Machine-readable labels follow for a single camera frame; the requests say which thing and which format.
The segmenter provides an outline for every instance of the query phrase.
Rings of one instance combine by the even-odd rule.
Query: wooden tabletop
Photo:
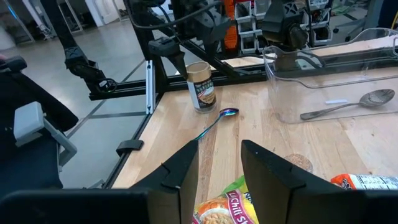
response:
[[[357,49],[382,43],[362,42]],[[347,48],[320,50],[335,54]],[[228,63],[242,66],[262,60],[239,58]],[[287,124],[276,118],[268,86],[268,82],[259,82],[218,87],[217,108],[209,114],[195,112],[188,91],[165,93],[140,137],[145,142],[143,148],[131,153],[113,188],[128,188],[151,173],[208,127],[220,109],[228,107],[239,108],[239,114],[223,118],[200,140],[196,203],[219,195],[243,175],[243,139],[282,157],[301,154],[312,163],[313,173],[326,180],[343,173],[398,175],[397,114]]]

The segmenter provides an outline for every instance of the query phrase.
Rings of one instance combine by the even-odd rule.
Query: jar label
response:
[[[216,103],[216,92],[211,78],[203,80],[202,82],[187,83],[195,108],[208,108]]]

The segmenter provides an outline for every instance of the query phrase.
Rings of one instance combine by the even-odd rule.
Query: metal spoon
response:
[[[225,108],[225,109],[220,110],[220,115],[218,115],[218,118],[214,121],[214,123],[211,124],[208,128],[206,128],[194,140],[201,139],[222,117],[236,115],[238,112],[239,112],[239,109],[237,109],[237,108]]]
[[[319,110],[319,111],[314,111],[314,112],[309,112],[309,113],[304,113],[300,115],[300,118],[304,121],[310,120],[313,118],[317,118],[319,116],[322,116],[324,114],[327,114],[331,111],[335,111],[347,106],[363,106],[367,108],[372,108],[376,106],[381,106],[383,104],[388,103],[391,99],[393,99],[395,95],[394,90],[376,90],[370,93],[367,93],[361,97],[359,100],[359,103],[347,103],[345,105],[341,106],[336,106],[334,108],[329,108],[325,110]]]

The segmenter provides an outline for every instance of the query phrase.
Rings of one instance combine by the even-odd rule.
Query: gray floor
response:
[[[366,11],[352,16],[361,18]],[[349,22],[344,16],[332,17],[331,28]],[[334,43],[343,42],[352,27],[335,34]],[[145,77],[144,57],[129,21],[112,23],[76,37],[86,56],[99,63],[107,77],[128,81]],[[36,43],[0,52],[9,57],[21,55],[28,63],[23,72],[70,108],[80,119],[67,133],[77,146],[78,154],[63,168],[61,179],[66,188],[87,187],[99,179],[106,180],[118,161],[115,149],[123,140],[130,139],[139,126],[145,111],[145,96],[130,96],[104,101],[90,101],[89,91],[80,78],[65,69],[65,56],[58,40]],[[185,62],[200,59],[187,52]],[[168,75],[175,68],[164,60]],[[105,118],[107,114],[121,117]]]

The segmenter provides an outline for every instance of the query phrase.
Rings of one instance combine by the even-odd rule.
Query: black chair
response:
[[[78,118],[16,71],[23,63],[20,57],[0,60],[0,198],[17,190],[61,189],[60,167],[76,154],[63,132]]]

